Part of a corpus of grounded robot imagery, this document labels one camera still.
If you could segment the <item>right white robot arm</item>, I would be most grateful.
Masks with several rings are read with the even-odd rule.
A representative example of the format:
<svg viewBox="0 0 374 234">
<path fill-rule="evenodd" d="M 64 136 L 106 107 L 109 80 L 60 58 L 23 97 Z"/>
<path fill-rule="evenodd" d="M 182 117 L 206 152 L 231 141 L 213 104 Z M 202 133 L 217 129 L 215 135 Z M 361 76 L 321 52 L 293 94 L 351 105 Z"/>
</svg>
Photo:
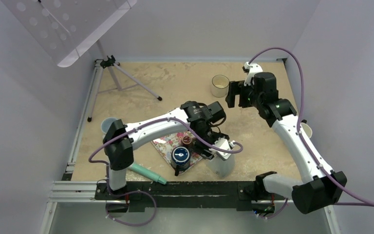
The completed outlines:
<svg viewBox="0 0 374 234">
<path fill-rule="evenodd" d="M 314 146 L 298 124 L 298 115 L 287 99 L 279 97 L 277 80 L 270 72 L 252 76 L 249 82 L 232 81 L 225 98 L 229 108 L 235 106 L 239 96 L 239 107 L 255 107 L 270 128 L 281 138 L 300 173 L 295 180 L 270 171 L 256 176 L 252 194 L 266 198 L 278 194 L 293 200 L 303 214 L 335 205 L 342 195 L 341 186 L 347 183 L 346 175 L 334 169 L 321 157 L 312 156 Z"/>
</svg>

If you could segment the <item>grey mug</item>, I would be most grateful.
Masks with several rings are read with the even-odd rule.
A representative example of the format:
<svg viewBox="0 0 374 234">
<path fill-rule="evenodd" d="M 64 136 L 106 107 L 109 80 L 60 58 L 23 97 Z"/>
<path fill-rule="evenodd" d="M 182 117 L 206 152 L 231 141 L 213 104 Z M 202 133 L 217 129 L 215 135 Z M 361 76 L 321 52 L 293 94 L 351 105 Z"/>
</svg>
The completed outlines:
<svg viewBox="0 0 374 234">
<path fill-rule="evenodd" d="M 106 134 L 110 126 L 117 120 L 115 117 L 108 117 L 101 122 L 100 128 L 103 134 Z"/>
</svg>

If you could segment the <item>cream mug black handle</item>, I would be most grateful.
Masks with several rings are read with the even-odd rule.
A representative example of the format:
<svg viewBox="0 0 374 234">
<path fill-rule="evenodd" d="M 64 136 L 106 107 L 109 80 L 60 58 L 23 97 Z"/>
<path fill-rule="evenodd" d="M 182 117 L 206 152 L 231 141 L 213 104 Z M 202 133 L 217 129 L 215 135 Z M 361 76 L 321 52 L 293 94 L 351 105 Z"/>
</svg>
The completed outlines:
<svg viewBox="0 0 374 234">
<path fill-rule="evenodd" d="M 222 98 L 227 95 L 229 79 L 224 75 L 215 75 L 211 80 L 211 93 L 214 97 Z"/>
</svg>

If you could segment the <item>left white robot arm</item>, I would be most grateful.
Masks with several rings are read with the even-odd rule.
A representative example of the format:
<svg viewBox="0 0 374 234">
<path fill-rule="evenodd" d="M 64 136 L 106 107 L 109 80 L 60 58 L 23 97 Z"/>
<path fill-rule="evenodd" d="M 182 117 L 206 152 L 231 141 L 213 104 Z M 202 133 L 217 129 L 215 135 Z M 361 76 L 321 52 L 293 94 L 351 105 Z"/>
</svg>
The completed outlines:
<svg viewBox="0 0 374 234">
<path fill-rule="evenodd" d="M 205 105 L 187 101 L 149 120 L 128 124 L 115 120 L 103 138 L 103 150 L 108 158 L 107 194 L 113 199 L 125 195 L 126 173 L 134 162 L 135 150 L 155 139 L 186 131 L 195 136 L 193 152 L 208 159 L 214 172 L 225 173 L 233 159 L 234 143 L 228 135 L 213 130 L 225 119 L 226 114 L 219 102 Z"/>
</svg>

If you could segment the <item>brown small mug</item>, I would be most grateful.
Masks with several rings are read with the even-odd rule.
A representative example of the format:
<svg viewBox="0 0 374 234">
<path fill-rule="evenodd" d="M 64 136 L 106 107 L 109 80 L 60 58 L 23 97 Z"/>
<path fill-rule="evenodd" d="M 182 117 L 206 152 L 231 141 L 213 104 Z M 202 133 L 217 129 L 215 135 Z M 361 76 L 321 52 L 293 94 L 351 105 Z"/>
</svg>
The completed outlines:
<svg viewBox="0 0 374 234">
<path fill-rule="evenodd" d="M 184 136 L 181 140 L 181 145 L 187 148 L 191 153 L 194 151 L 195 138 L 190 136 Z"/>
</svg>

